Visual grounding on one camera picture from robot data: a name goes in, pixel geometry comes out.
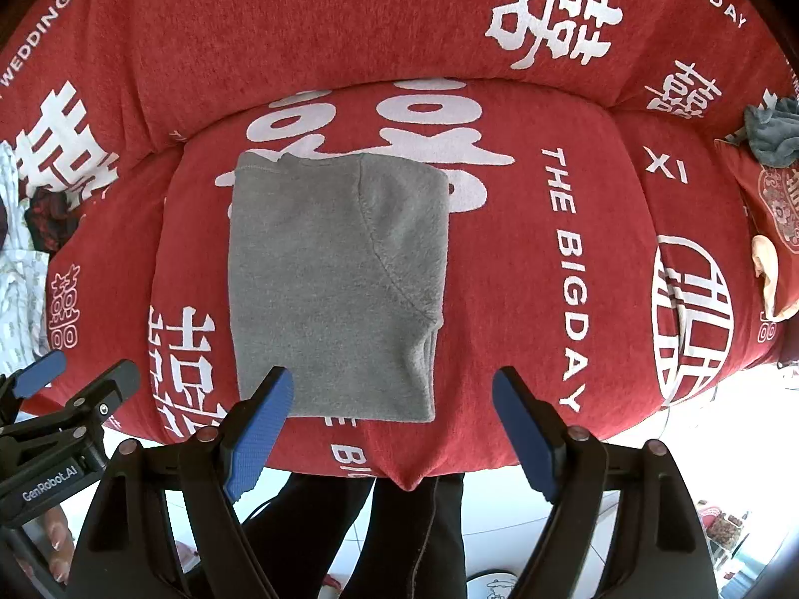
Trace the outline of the person's left hand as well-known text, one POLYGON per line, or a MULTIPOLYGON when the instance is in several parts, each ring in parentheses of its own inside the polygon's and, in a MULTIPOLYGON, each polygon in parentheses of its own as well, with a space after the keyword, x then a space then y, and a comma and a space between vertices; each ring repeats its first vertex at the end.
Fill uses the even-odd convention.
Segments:
POLYGON ((23 533, 47 559, 47 569, 54 582, 66 586, 69 582, 70 568, 74 556, 74 538, 70 531, 68 518, 61 506, 54 506, 46 513, 36 517, 23 526, 23 533))

